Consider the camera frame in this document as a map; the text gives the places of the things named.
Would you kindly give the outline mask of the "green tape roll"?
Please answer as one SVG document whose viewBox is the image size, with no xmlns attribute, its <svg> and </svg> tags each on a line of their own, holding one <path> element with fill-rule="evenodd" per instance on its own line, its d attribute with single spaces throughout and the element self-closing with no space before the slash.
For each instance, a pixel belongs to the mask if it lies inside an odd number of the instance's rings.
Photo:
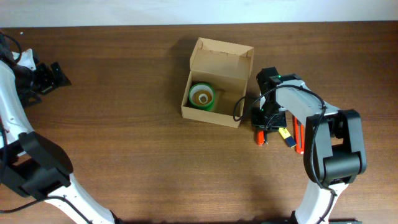
<svg viewBox="0 0 398 224">
<path fill-rule="evenodd" d="M 189 89 L 188 100 L 194 108 L 210 111 L 215 103 L 215 91 L 207 83 L 197 83 Z"/>
</svg>

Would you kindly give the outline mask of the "brown cardboard box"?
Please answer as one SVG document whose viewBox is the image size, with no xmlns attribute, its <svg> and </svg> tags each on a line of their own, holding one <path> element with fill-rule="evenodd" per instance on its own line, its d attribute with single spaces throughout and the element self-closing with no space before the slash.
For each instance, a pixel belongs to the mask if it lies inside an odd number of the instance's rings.
<svg viewBox="0 0 398 224">
<path fill-rule="evenodd" d="M 181 103 L 182 117 L 196 121 L 237 128 L 233 115 L 243 114 L 244 102 L 239 101 L 247 90 L 252 73 L 254 47 L 200 37 L 190 57 L 190 73 Z M 189 89 L 207 83 L 215 91 L 210 111 L 194 108 L 188 100 Z"/>
</svg>

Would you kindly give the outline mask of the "small yellow tape roll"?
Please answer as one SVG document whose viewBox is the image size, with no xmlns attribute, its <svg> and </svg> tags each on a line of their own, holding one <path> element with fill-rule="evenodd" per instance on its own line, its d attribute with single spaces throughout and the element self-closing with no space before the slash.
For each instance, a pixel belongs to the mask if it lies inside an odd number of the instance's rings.
<svg viewBox="0 0 398 224">
<path fill-rule="evenodd" d="M 212 96 L 207 93 L 197 93 L 194 100 L 198 105 L 207 105 L 212 101 Z"/>
</svg>

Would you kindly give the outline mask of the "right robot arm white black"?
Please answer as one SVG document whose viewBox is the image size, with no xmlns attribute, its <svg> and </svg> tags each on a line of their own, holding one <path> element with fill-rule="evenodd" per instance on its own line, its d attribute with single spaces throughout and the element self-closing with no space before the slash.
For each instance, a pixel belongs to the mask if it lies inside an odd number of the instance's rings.
<svg viewBox="0 0 398 224">
<path fill-rule="evenodd" d="M 274 67 L 256 76 L 260 96 L 251 110 L 258 144 L 287 125 L 286 112 L 304 131 L 300 146 L 308 185 L 287 223 L 329 223 L 338 198 L 367 168 L 361 117 L 341 110 L 311 91 L 296 74 Z"/>
</svg>

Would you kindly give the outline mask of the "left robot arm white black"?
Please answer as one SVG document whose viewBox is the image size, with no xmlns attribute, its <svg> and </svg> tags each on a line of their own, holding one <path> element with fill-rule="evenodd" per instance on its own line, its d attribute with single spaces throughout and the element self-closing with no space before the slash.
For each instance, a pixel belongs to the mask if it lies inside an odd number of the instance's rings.
<svg viewBox="0 0 398 224">
<path fill-rule="evenodd" d="M 75 223 L 122 223 L 78 183 L 67 153 L 35 132 L 24 109 L 41 97 L 71 84 L 59 63 L 40 63 L 33 49 L 13 52 L 11 36 L 1 34 L 1 183 L 33 202 L 2 214 L 47 202 Z"/>
</svg>

